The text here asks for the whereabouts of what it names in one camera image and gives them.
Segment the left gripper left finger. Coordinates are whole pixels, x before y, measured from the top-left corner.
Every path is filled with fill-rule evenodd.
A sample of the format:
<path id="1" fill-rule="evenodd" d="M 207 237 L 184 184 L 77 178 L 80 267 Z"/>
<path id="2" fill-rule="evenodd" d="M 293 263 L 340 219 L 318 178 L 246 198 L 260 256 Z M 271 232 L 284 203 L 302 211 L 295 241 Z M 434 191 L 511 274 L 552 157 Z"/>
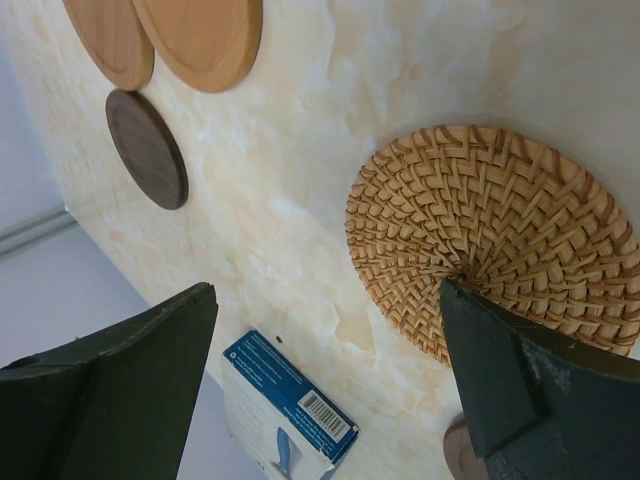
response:
<path id="1" fill-rule="evenodd" d="M 176 478 L 217 313 L 198 283 L 2 367 L 2 478 Z"/>

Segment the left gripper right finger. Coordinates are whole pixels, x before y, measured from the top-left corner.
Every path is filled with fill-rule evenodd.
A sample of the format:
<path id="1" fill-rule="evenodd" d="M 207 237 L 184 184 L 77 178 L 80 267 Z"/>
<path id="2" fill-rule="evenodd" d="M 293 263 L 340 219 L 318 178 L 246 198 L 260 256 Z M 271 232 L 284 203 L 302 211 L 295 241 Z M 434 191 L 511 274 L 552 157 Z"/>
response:
<path id="1" fill-rule="evenodd" d="M 636 479 L 639 363 L 453 280 L 440 304 L 471 444 L 491 479 Z"/>

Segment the dark walnut coaster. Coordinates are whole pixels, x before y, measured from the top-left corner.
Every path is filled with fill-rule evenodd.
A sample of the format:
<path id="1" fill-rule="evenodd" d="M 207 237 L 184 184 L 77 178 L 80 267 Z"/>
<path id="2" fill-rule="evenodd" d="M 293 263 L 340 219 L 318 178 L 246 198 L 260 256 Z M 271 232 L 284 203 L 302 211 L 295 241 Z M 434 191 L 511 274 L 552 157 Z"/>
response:
<path id="1" fill-rule="evenodd" d="M 142 192 L 166 210 L 189 196 L 187 169 L 171 130 L 153 104 L 138 92 L 115 89 L 105 102 L 113 144 Z"/>
<path id="2" fill-rule="evenodd" d="M 474 452 L 468 425 L 463 417 L 456 419 L 445 432 L 443 453 L 455 480 L 489 479 L 484 460 Z"/>

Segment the woven rattan coaster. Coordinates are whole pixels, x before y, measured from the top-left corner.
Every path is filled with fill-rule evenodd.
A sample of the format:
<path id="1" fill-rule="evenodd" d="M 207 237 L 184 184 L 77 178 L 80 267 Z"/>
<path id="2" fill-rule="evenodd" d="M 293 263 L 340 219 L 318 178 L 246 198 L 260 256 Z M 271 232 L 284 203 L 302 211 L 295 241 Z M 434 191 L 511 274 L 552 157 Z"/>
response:
<path id="1" fill-rule="evenodd" d="M 375 305 L 442 364 L 446 279 L 611 353 L 638 339 L 631 223 L 589 171 L 521 134 L 436 126 L 392 141 L 360 169 L 345 230 Z"/>

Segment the light wood coaster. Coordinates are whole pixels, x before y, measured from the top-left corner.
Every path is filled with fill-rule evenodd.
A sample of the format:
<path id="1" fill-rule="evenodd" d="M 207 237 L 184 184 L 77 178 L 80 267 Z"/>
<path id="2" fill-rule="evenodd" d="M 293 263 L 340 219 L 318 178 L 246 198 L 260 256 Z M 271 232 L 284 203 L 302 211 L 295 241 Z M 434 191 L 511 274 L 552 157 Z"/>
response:
<path id="1" fill-rule="evenodd" d="M 196 90 L 232 89 L 256 60 L 261 1 L 136 1 L 134 8 L 164 63 Z"/>
<path id="2" fill-rule="evenodd" d="M 67 15 L 100 72 L 126 91 L 151 79 L 154 49 L 130 0 L 64 0 Z"/>

